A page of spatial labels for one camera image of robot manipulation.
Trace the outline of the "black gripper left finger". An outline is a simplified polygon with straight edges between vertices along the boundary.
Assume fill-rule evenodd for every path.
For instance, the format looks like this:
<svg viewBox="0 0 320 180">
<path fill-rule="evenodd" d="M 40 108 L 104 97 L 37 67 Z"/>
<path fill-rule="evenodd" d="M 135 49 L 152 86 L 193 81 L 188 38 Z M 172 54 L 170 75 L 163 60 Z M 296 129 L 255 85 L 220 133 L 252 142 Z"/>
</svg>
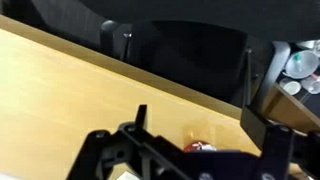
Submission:
<svg viewBox="0 0 320 180">
<path fill-rule="evenodd" d="M 182 180 L 170 156 L 179 153 L 173 144 L 146 131 L 147 106 L 140 105 L 133 122 L 111 134 L 90 132 L 72 165 L 67 180 L 107 180 L 116 165 L 126 164 L 142 180 Z"/>
</svg>

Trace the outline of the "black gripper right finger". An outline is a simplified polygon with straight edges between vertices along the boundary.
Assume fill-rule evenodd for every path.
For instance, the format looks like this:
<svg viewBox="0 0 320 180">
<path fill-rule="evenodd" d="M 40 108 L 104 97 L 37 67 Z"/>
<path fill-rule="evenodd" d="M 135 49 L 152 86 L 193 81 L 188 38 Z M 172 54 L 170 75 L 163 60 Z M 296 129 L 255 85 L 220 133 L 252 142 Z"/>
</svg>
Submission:
<svg viewBox="0 0 320 180">
<path fill-rule="evenodd" d="M 261 150 L 256 178 L 289 180 L 290 164 L 295 163 L 314 180 L 320 179 L 318 131 L 301 135 L 284 124 L 270 122 L 250 106 L 243 107 L 240 125 Z"/>
</svg>

